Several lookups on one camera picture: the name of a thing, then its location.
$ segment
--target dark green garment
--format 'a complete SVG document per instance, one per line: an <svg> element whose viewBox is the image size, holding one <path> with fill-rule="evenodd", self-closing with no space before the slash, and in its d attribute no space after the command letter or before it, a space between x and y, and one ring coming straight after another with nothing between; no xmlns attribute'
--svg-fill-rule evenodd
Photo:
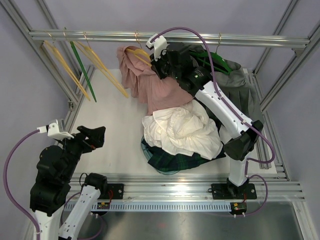
<svg viewBox="0 0 320 240"><path fill-rule="evenodd" d="M157 146L149 146L145 139L141 142L145 148L152 154L148 164L161 172L181 171L186 169L193 169L201 164L208 163L212 160L204 159L198 153L194 153L192 156L183 154L171 155L165 152L162 148ZM215 159L224 158L225 151L221 150L219 155Z"/></svg>

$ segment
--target pink cloth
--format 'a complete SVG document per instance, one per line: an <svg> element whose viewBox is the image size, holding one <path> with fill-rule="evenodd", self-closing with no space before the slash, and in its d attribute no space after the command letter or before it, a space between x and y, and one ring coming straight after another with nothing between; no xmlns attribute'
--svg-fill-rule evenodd
<svg viewBox="0 0 320 240"><path fill-rule="evenodd" d="M135 46L121 46L116 51L122 73L122 85L131 89L131 95L140 103L148 104L147 115L154 111L181 106L193 97L183 90L171 77L160 79L150 66L139 60L126 48L135 50Z"/></svg>

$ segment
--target floor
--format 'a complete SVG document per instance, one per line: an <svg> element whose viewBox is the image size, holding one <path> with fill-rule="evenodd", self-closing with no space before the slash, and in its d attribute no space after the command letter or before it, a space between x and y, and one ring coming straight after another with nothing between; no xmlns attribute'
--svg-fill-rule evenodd
<svg viewBox="0 0 320 240"><path fill-rule="evenodd" d="M120 71L112 69L111 72L121 82ZM88 128L105 126L105 142L102 148L82 155L75 173L159 176L160 173L147 163L140 146L143 136L142 117L147 113L147 105L131 96L125 98L99 70L95 70L91 84L97 103L86 98L83 100L72 133L77 132L77 126L80 125ZM229 169L229 159L225 157L180 171L175 176L228 174ZM250 162L248 173L276 174L277 171L274 163L270 169L260 169L258 163Z"/></svg>
<svg viewBox="0 0 320 240"><path fill-rule="evenodd" d="M248 212L255 207L248 203ZM96 240L303 240L288 202L269 202L258 214L236 219L214 212L108 212L103 220ZM95 235L99 222L88 216L79 237Z"/></svg>

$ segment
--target clothing rail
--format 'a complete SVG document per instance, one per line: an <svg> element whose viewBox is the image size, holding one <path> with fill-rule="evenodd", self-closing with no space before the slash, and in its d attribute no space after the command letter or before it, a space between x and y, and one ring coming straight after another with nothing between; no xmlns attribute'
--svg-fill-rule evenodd
<svg viewBox="0 0 320 240"><path fill-rule="evenodd" d="M94 41L94 42L136 42L137 38L141 42L146 42L154 33L133 31L72 31L60 29L34 29L29 32L33 40L55 40L55 41ZM173 32L166 33L168 42L184 42L189 44L202 44L202 42L192 33ZM309 43L305 37L288 36L258 36L258 35L235 35L235 34L208 34L201 36L207 44L220 46L245 46L245 47L266 47L266 48L293 48L304 49Z"/></svg>

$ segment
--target yellow hanger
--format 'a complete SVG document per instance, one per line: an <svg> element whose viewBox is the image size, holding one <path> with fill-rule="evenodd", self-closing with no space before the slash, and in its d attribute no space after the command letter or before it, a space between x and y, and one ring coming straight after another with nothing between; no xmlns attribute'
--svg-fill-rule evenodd
<svg viewBox="0 0 320 240"><path fill-rule="evenodd" d="M146 53L143 49L137 48L136 50L132 50L132 49L130 49L130 48L126 48L125 51L128 51L128 52L130 52L130 53L133 53L134 56L135 56L137 59L139 59L140 61L144 62L145 64L147 64L147 65L150 66L150 67L152 66L151 63L150 63L151 59L150 59L150 57L149 57L149 54ZM143 58L139 57L138 55L142 55L142 56L146 57L146 58L149 60L149 62L147 62L147 61L144 60Z"/></svg>
<svg viewBox="0 0 320 240"><path fill-rule="evenodd" d="M110 82L126 97L128 98L129 95L124 89L124 87L118 82L118 80L113 76L113 74L106 68L104 63L98 57L98 55L92 50L87 40L87 36L83 33L85 40L88 43L88 46L84 45L79 41L74 41L74 45L94 64L94 66L99 69L103 75L106 76L110 80Z"/></svg>
<svg viewBox="0 0 320 240"><path fill-rule="evenodd" d="M63 58L63 56L61 55L61 53L59 52L59 50L56 48L56 46L52 45L51 43L49 43L48 41L44 41L44 45L49 49L49 51L54 55L54 57L60 62L60 64L63 66L63 68L65 69L65 71L68 73L68 75L71 77L71 79L75 82L75 84L78 86L78 88L81 90L81 92L83 93L83 95L90 101L90 97L87 94L86 90L84 89L84 87L81 85L81 83L79 82L79 80L77 79L77 77L75 76L75 74L72 72L72 70L70 69L70 67L68 66L67 62L65 61L65 59Z"/></svg>

